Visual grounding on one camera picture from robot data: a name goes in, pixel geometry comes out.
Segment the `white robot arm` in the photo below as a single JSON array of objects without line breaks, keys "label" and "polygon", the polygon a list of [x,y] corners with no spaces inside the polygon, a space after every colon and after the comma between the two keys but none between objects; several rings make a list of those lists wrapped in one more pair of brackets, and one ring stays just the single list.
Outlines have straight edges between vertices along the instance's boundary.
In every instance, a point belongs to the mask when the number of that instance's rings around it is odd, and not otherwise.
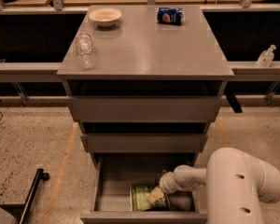
[{"label": "white robot arm", "polygon": [[162,175],[147,200],[200,185],[206,186],[207,224],[264,224],[260,205],[280,201],[280,171],[233,147],[214,151],[205,168],[179,165]]}]

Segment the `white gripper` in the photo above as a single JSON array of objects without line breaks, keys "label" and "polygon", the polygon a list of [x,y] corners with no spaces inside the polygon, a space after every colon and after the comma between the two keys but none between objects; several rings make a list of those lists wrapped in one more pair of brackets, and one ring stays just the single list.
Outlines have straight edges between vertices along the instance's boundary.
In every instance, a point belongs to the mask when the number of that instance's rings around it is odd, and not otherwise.
[{"label": "white gripper", "polygon": [[148,195],[150,203],[161,201],[165,198],[165,193],[170,194],[177,191],[178,183],[175,181],[173,172],[165,173],[160,179],[160,187],[154,188]]}]

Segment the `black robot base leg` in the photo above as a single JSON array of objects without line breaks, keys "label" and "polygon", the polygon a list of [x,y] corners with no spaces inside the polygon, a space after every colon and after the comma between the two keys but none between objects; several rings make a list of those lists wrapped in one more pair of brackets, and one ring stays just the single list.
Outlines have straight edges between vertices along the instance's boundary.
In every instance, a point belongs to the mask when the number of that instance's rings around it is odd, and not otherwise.
[{"label": "black robot base leg", "polygon": [[48,181],[49,178],[49,173],[45,173],[43,168],[38,168],[24,203],[0,204],[1,209],[15,218],[15,221],[12,224],[26,224],[39,183],[41,181]]}]

